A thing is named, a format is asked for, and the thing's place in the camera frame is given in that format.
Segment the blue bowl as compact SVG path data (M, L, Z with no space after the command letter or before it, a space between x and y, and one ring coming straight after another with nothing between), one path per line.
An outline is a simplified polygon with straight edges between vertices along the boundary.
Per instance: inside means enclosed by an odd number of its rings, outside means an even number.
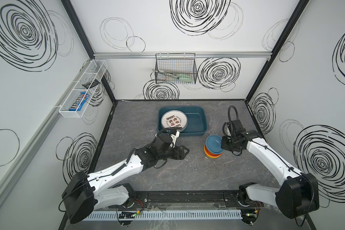
M206 148L212 154L219 155L223 153L223 149L221 148L222 137L218 135L210 135L206 139Z

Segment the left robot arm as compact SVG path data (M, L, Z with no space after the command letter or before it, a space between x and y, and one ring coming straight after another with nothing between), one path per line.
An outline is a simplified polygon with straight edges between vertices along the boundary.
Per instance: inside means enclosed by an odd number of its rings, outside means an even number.
M179 127L164 128L151 143L133 148L125 160L98 172L76 173L61 196L70 224L84 220L97 209L133 205L136 200L134 189L130 184L120 182L149 168L158 169L160 160L183 160L189 149L175 144L180 131Z

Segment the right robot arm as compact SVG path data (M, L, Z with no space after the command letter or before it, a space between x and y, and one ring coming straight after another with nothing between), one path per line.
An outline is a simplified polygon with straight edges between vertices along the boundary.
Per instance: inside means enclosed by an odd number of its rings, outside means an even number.
M278 208L294 219L320 207L318 181L287 162L255 130L245 130L239 120L224 123L221 148L240 156L243 150L253 154L276 178L280 188L247 183L239 187L238 201L249 206L258 201Z

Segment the teal plastic bin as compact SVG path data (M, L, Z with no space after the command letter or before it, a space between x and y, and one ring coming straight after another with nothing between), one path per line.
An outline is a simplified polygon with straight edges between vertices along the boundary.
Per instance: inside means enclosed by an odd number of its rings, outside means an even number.
M158 112L158 130L163 129L161 119L169 111L178 110L187 116L187 127L180 133L181 137L203 136L208 129L205 111L199 106L165 106Z

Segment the green item in basket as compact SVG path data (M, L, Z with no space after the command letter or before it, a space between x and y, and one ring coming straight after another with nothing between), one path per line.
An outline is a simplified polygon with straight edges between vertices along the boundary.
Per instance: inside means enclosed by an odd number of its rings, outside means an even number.
M190 74L185 74L185 73L179 73L179 80L182 82L194 82L194 76L191 76Z

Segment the metal tongs in basket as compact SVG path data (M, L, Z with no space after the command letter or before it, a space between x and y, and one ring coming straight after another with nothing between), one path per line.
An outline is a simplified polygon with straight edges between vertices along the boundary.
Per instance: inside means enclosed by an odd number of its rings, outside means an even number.
M163 74L163 75L171 77L171 78L180 79L180 77L177 74L174 74L174 73L170 73L170 72L166 72L166 71L162 71L162 70L161 71L160 70L155 70L155 69L152 69L152 71L154 73L160 73L160 74Z

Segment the blue candy packet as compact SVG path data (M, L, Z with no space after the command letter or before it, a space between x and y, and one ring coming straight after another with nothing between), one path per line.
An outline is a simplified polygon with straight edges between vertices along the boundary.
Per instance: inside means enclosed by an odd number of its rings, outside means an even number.
M89 99L89 94L87 93L80 93L75 102L72 104L72 106L69 108L69 111L80 111L83 107L83 105L87 102Z

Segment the black remote on shelf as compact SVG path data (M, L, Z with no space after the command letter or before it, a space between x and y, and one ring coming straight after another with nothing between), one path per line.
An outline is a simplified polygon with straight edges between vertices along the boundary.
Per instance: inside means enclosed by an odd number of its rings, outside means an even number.
M94 79L90 82L87 82L85 84L82 84L82 86L85 88L85 89L92 89L94 87L96 87L97 85L99 85L100 82L97 80L97 79Z

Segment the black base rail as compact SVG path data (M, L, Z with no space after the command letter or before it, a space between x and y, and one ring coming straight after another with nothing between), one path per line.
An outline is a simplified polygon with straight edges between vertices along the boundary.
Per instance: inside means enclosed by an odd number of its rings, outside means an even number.
M223 203L231 208L249 205L249 200L240 190L136 191L129 195L124 206L135 203L142 207L148 203Z

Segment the left wall aluminium rail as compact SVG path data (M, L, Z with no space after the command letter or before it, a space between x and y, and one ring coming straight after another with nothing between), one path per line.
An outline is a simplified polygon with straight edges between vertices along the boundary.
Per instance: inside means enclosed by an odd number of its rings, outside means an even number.
M27 145L25 145L22 151L19 152L19 157L14 159L14 163L5 174L4 178L0 181L0 209L17 185L18 181L23 176L24 172L33 160L39 148L42 146L43 142L46 140L54 125L57 123L57 120L60 117L60 113L58 112L59 108L65 103L66 99L71 93L71 90L75 86L75 83L81 78L82 72L86 70L92 61L94 61L93 58L84 62L73 82L68 86L56 104L52 105L51 111L46 119L39 126L38 130L31 137Z

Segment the black corner frame post right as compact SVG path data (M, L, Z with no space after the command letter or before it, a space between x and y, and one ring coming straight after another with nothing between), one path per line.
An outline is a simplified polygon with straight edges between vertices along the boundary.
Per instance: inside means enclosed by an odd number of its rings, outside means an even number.
M284 27L281 35L279 36L277 42L275 43L275 46L272 50L272 55L269 60L267 60L262 67L261 71L259 72L259 75L254 82L251 90L249 91L247 97L246 97L246 102L249 102L257 89L259 88L260 84L262 83L263 79L265 78L267 72L269 71L270 67L274 63L277 55L279 54L281 48L285 44L286 40L288 39L290 33L293 31L293 28L295 27L296 23L298 22L299 18L301 17L302 13L304 12L305 8L307 7L309 0L300 0L293 11L292 15L290 16L286 26Z

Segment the black corner frame post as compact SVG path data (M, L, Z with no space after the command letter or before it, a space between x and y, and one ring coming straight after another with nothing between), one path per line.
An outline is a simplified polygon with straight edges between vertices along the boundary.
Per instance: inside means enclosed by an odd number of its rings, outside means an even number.
M81 25L81 22L76 14L76 11L71 3L71 1L69 0L61 0L61 3L88 55L88 57L90 59L94 59L94 50L91 46L91 43ZM115 96L111 90L111 87L108 83L108 81L103 77L102 80L101 80L102 84L103 84L103 87L105 88L106 90L106 93L108 95L108 97L110 98L111 102L113 105L117 105L117 100L115 99Z
M295 27L296 23L298 22L299 18L301 17L302 13L304 12L305 8L307 7L309 0L300 0L293 11L292 15L290 16L286 26L284 27L281 35L279 36L277 42L275 43L275 46L272 50L272 55L269 60L267 60L262 67L261 71L259 72L259 75L254 82L251 90L249 91L247 97L246 97L246 102L249 102L257 89L259 88L260 84L262 83L263 79L265 78L267 72L269 71L270 67L274 63L277 55L279 54L281 48L285 44L286 40L288 39L290 33L293 31L293 28Z

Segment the black corner frame post left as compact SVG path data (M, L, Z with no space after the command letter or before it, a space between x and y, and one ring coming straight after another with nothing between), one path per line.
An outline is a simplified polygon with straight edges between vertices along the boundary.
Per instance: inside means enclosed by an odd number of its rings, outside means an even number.
M71 3L71 1L69 0L61 0L61 3L88 55L88 57L90 59L94 59L94 50L91 46L91 43L81 25L81 22L76 14L76 11ZM111 87L108 83L108 81L103 77L102 80L101 80L102 84L103 84L103 87L105 88L106 90L106 93L108 95L108 97L110 98L111 102L113 105L117 105L117 100L115 99L115 96L111 90Z

